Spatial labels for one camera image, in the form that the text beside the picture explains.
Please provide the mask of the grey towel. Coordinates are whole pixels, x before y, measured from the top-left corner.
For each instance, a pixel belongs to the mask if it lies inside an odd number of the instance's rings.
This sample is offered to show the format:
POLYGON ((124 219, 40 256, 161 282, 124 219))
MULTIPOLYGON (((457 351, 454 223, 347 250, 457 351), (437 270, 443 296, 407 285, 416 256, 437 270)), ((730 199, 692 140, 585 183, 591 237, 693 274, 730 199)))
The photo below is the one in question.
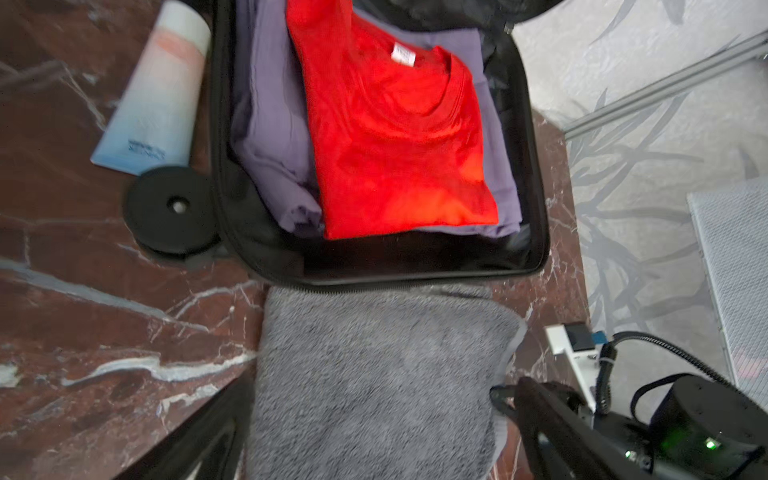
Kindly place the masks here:
POLYGON ((477 286, 272 288, 250 479, 483 479, 507 440, 489 391, 525 321, 477 286))

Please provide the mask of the white blue cream tube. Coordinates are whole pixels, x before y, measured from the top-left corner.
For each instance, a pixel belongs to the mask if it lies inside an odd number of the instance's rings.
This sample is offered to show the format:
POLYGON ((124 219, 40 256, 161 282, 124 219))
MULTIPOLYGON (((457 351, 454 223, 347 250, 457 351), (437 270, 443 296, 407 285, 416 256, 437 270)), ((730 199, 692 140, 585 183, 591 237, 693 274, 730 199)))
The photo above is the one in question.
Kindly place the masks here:
POLYGON ((162 4, 93 164, 132 175, 189 164, 210 40, 207 22, 191 6, 162 4))

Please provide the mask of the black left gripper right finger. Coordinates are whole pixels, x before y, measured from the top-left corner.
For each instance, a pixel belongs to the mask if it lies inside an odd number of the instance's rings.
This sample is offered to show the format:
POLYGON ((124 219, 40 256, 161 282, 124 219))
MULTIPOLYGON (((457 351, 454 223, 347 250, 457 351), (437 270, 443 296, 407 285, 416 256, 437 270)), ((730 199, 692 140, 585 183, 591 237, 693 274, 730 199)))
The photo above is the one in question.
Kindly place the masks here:
POLYGON ((521 378, 515 388, 516 423, 531 472, 538 479, 646 479, 572 409, 583 396, 558 382, 521 378))

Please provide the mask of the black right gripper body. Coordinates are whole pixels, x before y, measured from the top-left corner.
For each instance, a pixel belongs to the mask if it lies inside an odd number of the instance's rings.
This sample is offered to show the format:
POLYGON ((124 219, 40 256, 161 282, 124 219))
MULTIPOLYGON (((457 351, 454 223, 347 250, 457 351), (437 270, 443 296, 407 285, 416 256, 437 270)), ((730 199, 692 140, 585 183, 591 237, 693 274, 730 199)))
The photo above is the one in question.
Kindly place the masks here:
POLYGON ((765 479, 767 412, 730 387, 676 374, 641 387, 632 402, 669 390, 647 423, 617 413, 587 421, 611 448, 656 479, 765 479))

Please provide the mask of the purple jeans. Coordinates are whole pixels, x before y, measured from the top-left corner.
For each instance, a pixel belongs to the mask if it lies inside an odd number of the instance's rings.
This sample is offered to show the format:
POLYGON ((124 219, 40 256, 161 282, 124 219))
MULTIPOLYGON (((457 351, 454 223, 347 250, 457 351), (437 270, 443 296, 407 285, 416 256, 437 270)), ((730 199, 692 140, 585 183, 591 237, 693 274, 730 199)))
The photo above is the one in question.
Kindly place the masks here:
MULTIPOLYGON (((283 1, 235 4, 230 142, 278 225, 300 238, 312 238, 323 233, 324 225, 301 68, 286 26, 285 7, 283 1)), ((482 114, 485 182, 497 204, 499 222, 440 226, 438 232, 489 238, 518 233, 522 226, 520 200, 501 121, 483 73, 479 32, 469 28, 407 32, 363 10, 357 13, 400 41, 425 49, 446 49, 472 74, 482 114)))

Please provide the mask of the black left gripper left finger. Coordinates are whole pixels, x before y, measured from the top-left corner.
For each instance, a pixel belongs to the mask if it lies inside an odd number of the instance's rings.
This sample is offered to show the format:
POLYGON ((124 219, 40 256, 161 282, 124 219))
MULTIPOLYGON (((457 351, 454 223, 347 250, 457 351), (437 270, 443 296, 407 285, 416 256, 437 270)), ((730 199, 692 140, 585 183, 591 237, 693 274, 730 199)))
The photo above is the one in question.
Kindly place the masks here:
POLYGON ((119 479, 237 479, 255 396, 255 369, 210 398, 119 479))

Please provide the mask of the red t-shirt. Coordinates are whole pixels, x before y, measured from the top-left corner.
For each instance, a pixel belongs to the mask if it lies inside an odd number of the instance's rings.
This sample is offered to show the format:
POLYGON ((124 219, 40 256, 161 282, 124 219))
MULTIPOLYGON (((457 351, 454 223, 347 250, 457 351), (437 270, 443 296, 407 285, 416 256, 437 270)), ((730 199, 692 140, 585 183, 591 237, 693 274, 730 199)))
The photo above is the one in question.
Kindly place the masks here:
POLYGON ((402 43, 349 1, 290 1, 329 240, 491 225, 482 116, 454 54, 402 43))

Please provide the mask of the white black suitcase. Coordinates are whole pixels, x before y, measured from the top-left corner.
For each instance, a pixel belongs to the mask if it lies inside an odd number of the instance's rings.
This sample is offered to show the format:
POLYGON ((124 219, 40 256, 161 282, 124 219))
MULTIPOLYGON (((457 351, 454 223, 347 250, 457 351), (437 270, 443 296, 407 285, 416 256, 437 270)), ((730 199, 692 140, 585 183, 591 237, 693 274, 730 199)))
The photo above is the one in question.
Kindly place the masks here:
POLYGON ((213 19, 210 67, 210 175, 189 167, 142 174, 126 190, 124 220, 155 258, 206 264, 220 250, 272 284, 313 291, 508 279, 540 271, 550 234, 532 108, 511 28, 546 12, 547 1, 364 1, 375 19, 408 32, 479 31, 483 78, 490 83, 521 203, 522 229, 499 239, 405 232, 351 240, 301 238, 269 214, 259 189, 236 160, 229 136, 236 38, 232 1, 197 1, 213 19))

